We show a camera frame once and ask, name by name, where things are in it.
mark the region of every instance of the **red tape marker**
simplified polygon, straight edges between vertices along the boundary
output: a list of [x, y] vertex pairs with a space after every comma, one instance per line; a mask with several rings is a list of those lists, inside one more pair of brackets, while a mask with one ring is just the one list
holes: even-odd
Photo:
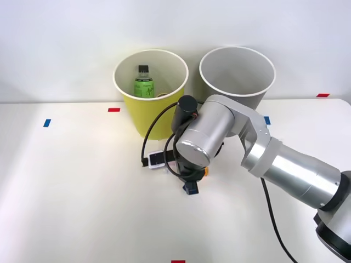
[[330, 93], [320, 93], [317, 95], [317, 98], [326, 98], [330, 95]]
[[121, 108], [109, 108], [109, 112], [119, 112]]

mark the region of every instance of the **green tea bottle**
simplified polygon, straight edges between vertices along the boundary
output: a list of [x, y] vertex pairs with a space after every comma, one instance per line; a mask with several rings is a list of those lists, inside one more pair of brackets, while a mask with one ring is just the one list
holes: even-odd
[[139, 75], [134, 82], [134, 96], [139, 98], [155, 96], [154, 81], [149, 76], [148, 65], [139, 65]]

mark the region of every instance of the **white backdrop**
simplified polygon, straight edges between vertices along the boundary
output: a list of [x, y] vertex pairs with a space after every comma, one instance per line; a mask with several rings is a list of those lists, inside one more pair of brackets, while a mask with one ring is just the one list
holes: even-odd
[[113, 69], [145, 48], [182, 56], [191, 93], [201, 57], [223, 45], [272, 60], [266, 98], [351, 101], [350, 14], [350, 0], [2, 0], [0, 102], [122, 100]]

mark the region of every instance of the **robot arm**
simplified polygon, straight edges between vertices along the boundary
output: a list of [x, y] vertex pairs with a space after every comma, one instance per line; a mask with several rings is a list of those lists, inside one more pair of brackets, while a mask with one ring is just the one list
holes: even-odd
[[210, 96], [176, 144], [180, 155], [208, 166], [225, 137], [238, 135], [245, 149], [241, 165], [287, 193], [318, 209], [320, 240], [345, 262], [351, 262], [351, 172], [299, 153], [269, 134], [253, 109], [221, 95]]

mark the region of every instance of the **paper cup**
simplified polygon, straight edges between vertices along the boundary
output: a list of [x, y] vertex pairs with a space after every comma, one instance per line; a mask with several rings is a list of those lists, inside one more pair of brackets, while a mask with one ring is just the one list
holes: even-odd
[[[138, 76], [139, 65], [149, 66], [150, 77], [155, 85], [155, 98], [134, 96], [134, 80]], [[184, 60], [175, 53], [161, 49], [137, 52], [117, 65], [113, 75], [114, 83], [123, 94], [129, 114], [142, 137], [145, 137], [157, 115], [184, 95], [188, 77], [189, 70]], [[175, 107], [168, 110], [157, 121], [149, 135], [150, 140], [162, 140], [172, 134], [174, 109]]]
[[275, 81], [275, 68], [253, 49], [222, 47], [202, 58], [200, 75], [205, 82], [202, 99], [224, 95], [255, 110]]

